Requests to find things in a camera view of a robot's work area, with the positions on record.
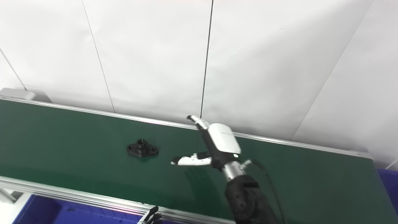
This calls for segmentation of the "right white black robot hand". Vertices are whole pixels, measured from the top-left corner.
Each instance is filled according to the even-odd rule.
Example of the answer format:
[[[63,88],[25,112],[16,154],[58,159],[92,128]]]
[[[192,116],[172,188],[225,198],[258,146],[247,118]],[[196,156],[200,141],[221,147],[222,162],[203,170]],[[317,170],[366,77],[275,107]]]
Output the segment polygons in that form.
[[[186,156],[175,156],[171,165],[206,166],[222,171],[230,164],[240,164],[241,148],[229,126],[220,123],[209,124],[194,115],[187,116],[201,133],[207,151]]]

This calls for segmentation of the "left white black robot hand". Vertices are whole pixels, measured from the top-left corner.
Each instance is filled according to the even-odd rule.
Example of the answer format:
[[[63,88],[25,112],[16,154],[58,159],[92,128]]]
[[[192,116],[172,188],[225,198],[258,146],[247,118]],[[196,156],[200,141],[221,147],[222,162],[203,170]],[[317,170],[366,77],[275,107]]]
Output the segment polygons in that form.
[[[162,218],[162,214],[158,210],[158,206],[152,207],[140,218],[137,224],[158,224]]]

